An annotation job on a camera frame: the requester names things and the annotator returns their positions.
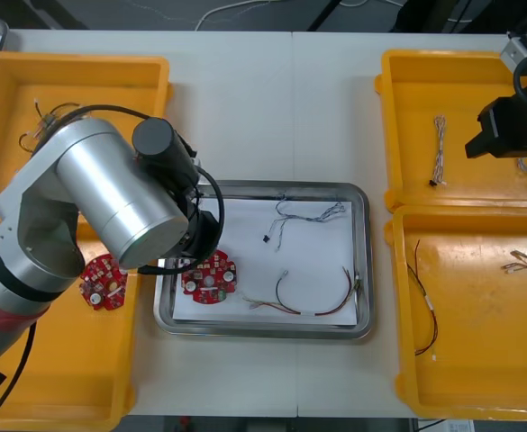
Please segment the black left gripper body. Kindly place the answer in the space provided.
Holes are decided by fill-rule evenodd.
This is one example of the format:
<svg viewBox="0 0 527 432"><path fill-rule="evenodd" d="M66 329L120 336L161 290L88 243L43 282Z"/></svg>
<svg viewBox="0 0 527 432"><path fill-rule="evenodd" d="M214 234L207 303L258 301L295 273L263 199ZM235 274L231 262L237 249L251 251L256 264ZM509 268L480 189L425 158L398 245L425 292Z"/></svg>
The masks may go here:
<svg viewBox="0 0 527 432"><path fill-rule="evenodd" d="M200 210L188 198L178 199L177 206L188 220L186 234L177 244L177 258L201 263L216 248L220 224L210 211Z"/></svg>

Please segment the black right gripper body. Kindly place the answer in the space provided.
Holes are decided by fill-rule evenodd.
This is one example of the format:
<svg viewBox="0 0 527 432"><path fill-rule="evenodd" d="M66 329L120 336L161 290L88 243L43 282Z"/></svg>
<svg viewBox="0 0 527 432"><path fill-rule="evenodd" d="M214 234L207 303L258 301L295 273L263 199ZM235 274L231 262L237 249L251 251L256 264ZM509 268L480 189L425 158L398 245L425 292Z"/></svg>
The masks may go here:
<svg viewBox="0 0 527 432"><path fill-rule="evenodd" d="M499 97L486 106L477 117L481 131L465 145L467 158L487 154L494 158L517 157L516 114L512 97Z"/></svg>

